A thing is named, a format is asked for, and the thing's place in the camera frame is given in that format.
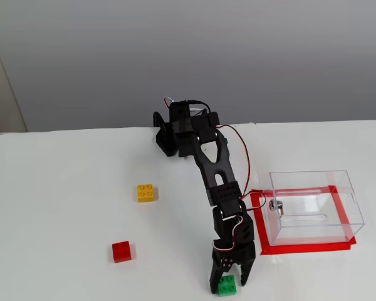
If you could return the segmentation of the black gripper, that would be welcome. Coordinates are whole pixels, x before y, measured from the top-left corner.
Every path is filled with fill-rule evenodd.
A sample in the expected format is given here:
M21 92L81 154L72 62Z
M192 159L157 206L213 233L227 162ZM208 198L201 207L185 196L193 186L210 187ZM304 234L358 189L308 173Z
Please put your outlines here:
M223 233L212 242L212 270L209 279L211 293L218 292L223 273L233 263L241 269L241 285L245 286L254 263L254 226L249 216L235 215L222 222Z

